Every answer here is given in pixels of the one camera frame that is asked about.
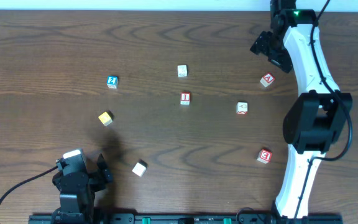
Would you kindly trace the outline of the plain cream wooden block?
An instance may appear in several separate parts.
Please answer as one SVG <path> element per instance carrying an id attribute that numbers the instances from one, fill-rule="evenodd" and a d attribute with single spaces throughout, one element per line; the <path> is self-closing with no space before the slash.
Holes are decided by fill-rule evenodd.
<path id="1" fill-rule="evenodd" d="M 142 160 L 139 160 L 133 167 L 132 172 L 135 175 L 142 177 L 146 172 L 146 170 L 147 170 L 147 163 Z"/>

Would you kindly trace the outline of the yellow wooden block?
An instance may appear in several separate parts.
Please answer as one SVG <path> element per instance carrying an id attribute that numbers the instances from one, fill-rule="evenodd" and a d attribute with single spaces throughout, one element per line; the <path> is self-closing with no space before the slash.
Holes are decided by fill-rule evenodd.
<path id="1" fill-rule="evenodd" d="M 104 126 L 109 126 L 114 121 L 114 115 L 110 111 L 105 111 L 98 116 Z"/>

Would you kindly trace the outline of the red letter E block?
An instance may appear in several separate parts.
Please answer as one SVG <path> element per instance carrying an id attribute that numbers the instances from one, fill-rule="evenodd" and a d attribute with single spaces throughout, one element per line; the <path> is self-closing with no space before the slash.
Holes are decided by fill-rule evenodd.
<path id="1" fill-rule="evenodd" d="M 264 164 L 268 164 L 270 162 L 271 158 L 272 158 L 272 152 L 270 152 L 266 149 L 262 149 L 258 154 L 257 160 Z"/>

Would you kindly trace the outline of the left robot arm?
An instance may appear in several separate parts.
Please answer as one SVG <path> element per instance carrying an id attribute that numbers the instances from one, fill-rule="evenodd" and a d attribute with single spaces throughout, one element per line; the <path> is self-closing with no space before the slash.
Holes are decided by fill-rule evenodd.
<path id="1" fill-rule="evenodd" d="M 112 173 L 101 154 L 96 165 L 89 173 L 81 150 L 66 153 L 57 161 L 58 173 L 52 183 L 60 192 L 60 208 L 52 213 L 51 223 L 99 223 L 103 219 L 94 208 L 95 193 L 112 182 Z"/>

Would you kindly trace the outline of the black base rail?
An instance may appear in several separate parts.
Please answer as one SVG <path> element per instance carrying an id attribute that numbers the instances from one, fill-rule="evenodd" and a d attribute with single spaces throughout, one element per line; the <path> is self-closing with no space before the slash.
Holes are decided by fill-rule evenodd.
<path id="1" fill-rule="evenodd" d="M 310 215 L 290 220 L 263 213 L 241 213 L 239 215 L 134 215 L 113 213 L 98 215 L 93 220 L 99 224 L 258 224 L 258 223 L 304 223 L 343 224 L 339 215 Z"/>

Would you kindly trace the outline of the blue number 2 block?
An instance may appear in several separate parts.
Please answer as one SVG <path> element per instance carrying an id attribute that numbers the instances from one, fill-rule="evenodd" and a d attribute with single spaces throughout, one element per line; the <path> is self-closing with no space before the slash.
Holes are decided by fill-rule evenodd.
<path id="1" fill-rule="evenodd" d="M 119 82 L 119 79 L 117 76 L 108 76 L 106 84 L 107 84 L 108 88 L 116 89 L 118 86 L 118 82 Z"/>

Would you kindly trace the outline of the red letter A block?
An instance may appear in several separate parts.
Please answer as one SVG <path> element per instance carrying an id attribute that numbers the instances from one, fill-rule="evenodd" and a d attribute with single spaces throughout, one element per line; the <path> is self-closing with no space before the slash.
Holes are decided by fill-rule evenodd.
<path id="1" fill-rule="evenodd" d="M 275 81 L 275 77 L 271 73 L 266 73 L 261 79 L 260 83 L 263 87 L 267 88 Z"/>

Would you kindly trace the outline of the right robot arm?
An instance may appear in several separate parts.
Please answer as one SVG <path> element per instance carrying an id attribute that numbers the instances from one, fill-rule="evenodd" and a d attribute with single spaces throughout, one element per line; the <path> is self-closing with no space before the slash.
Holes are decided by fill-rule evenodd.
<path id="1" fill-rule="evenodd" d="M 298 98 L 283 120 L 288 160 L 282 188 L 262 223 L 342 223 L 335 213 L 310 214 L 308 199 L 321 162 L 340 160 L 352 142 L 352 96 L 340 91 L 319 38 L 321 14 L 295 0 L 270 2 L 270 30 L 250 51 L 264 54 L 285 73 L 294 71 Z"/>

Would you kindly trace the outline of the red letter I block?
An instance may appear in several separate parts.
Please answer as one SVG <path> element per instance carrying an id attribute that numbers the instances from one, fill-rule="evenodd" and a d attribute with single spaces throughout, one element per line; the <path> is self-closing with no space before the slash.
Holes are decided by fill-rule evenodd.
<path id="1" fill-rule="evenodd" d="M 189 105 L 191 102 L 191 93 L 182 92 L 180 95 L 180 104 L 181 105 Z"/>

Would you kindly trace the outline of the white block with red side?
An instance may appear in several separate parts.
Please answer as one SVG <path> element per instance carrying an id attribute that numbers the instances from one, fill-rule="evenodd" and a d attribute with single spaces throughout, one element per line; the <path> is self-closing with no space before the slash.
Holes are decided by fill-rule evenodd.
<path id="1" fill-rule="evenodd" d="M 248 113 L 248 103 L 238 102 L 236 105 L 236 113 L 237 114 L 247 114 Z"/>

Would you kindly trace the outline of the white block top centre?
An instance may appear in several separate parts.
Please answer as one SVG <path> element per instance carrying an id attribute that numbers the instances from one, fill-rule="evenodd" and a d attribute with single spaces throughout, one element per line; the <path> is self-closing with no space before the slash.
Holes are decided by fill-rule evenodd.
<path id="1" fill-rule="evenodd" d="M 187 65 L 178 65 L 177 73 L 178 77 L 186 77 L 188 74 Z"/>

